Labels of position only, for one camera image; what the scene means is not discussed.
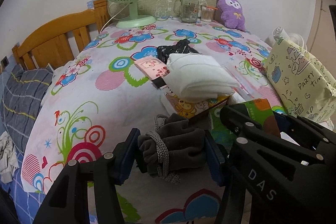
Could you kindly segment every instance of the gray plaid fabric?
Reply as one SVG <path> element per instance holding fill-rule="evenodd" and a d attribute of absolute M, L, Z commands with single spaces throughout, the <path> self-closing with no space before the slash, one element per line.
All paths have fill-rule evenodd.
<path fill-rule="evenodd" d="M 25 152 L 31 130 L 40 111 L 41 100 L 52 78 L 53 73 L 47 69 L 25 71 L 18 64 L 13 68 L 4 87 L 4 95 L 0 103 L 2 122 L 22 153 Z"/>

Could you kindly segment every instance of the stuffed animal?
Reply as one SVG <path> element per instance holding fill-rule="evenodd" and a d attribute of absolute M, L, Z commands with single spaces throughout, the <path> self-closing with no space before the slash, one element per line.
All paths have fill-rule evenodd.
<path fill-rule="evenodd" d="M 221 19 L 226 28 L 245 32 L 245 17 L 243 9 L 237 0 L 218 0 L 217 7 L 221 9 Z"/>

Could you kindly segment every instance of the fan base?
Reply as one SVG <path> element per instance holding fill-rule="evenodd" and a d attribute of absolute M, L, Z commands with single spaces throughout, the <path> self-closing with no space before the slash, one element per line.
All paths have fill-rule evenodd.
<path fill-rule="evenodd" d="M 156 18 L 152 16 L 140 15 L 137 19 L 130 19 L 126 17 L 122 20 L 119 20 L 117 23 L 117 28 L 127 29 L 151 25 L 156 22 Z"/>

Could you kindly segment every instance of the wooden headboard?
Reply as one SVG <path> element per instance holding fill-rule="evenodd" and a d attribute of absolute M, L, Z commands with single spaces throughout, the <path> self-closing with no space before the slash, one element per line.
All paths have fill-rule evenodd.
<path fill-rule="evenodd" d="M 13 47 L 16 62 L 31 70 L 36 68 L 32 57 L 40 68 L 45 68 L 50 63 L 56 69 L 73 60 L 66 33 L 73 32 L 81 52 L 91 41 L 88 25 L 96 23 L 100 31 L 110 19 L 107 0 L 95 0 L 93 4 L 94 10 L 88 9 L 56 18 L 35 30 L 20 46 Z"/>

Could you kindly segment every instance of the robotic arm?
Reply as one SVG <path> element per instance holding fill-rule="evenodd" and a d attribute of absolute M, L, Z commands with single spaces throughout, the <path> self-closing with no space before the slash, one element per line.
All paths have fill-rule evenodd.
<path fill-rule="evenodd" d="M 262 131 L 262 126 L 230 106 L 220 119 L 237 138 L 230 154 L 206 132 L 212 179 L 225 186 L 215 224 L 240 224 L 246 189 L 252 194 L 251 224 L 335 223 L 336 135 L 305 118 L 274 112 L 280 131 L 300 146 Z M 87 182 L 94 181 L 99 224 L 124 224 L 115 185 L 128 178 L 134 160 L 147 172 L 137 147 L 140 131 L 97 161 L 70 160 L 44 199 L 34 224 L 89 224 Z"/>

